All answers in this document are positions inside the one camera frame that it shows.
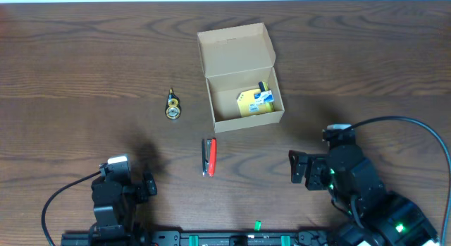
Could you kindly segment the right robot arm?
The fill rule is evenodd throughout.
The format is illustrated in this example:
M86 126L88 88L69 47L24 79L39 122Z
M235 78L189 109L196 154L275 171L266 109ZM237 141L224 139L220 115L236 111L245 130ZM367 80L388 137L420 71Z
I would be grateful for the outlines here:
M291 181L326 190L349 221L327 235L328 245L434 245L438 233L411 200L386 190L373 163L356 144L327 154L289 151Z

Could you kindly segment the yellow black correction tape dispenser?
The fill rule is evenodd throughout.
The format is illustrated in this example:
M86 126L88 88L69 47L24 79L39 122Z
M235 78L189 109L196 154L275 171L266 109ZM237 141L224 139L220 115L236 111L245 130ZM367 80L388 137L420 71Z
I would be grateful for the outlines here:
M173 92L173 88L170 88L168 92L165 114L170 120L176 120L181 115L180 99Z

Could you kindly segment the yellow highlighter with black cap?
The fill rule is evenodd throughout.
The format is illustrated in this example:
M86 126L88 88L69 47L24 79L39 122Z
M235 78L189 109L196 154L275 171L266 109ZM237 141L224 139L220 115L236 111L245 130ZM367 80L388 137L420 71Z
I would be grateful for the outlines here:
M269 91L268 85L266 82L259 82L259 88L261 90L261 92L265 92L265 91ZM269 112L274 112L274 107L272 102L266 103L266 108L268 109Z

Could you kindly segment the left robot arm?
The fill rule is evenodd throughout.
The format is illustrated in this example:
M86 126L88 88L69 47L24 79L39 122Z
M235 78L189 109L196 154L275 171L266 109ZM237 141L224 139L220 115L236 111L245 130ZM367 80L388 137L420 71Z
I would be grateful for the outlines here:
M139 232L135 222L137 205L149 201L157 194L151 172L143 173L139 183L133 183L130 174L101 173L92 183L92 200L97 221L98 240L127 240Z

